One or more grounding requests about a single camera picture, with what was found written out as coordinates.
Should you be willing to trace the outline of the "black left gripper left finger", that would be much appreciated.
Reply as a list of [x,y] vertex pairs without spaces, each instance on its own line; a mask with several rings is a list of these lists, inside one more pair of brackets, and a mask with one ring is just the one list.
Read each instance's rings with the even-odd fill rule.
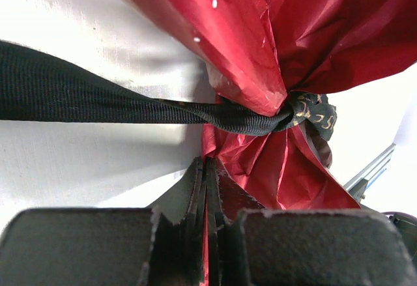
[[203,161],[144,208],[30,208],[1,235],[2,285],[199,285]]

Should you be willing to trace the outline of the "red flower bouquet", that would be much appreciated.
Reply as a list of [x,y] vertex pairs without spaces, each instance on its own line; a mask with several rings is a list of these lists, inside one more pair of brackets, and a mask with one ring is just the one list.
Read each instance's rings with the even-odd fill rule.
[[[291,93],[327,95],[416,62],[416,0],[130,0],[207,64],[222,100],[266,117]],[[269,210],[360,209],[307,121],[249,136],[203,129],[205,160]]]

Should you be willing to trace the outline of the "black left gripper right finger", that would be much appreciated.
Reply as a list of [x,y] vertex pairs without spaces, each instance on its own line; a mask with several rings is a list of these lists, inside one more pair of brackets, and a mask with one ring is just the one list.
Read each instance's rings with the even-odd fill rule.
[[372,210],[269,210],[207,158],[209,285],[415,285],[392,220]]

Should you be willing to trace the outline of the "black ribbon gold lettering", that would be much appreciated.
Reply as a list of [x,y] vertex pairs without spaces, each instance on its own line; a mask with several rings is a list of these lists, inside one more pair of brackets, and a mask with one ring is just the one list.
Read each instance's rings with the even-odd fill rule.
[[307,121],[324,140],[333,134],[336,109],[325,95],[291,93],[266,117],[234,103],[149,98],[72,63],[23,46],[1,43],[1,119],[35,122],[211,124],[249,136],[281,132]]

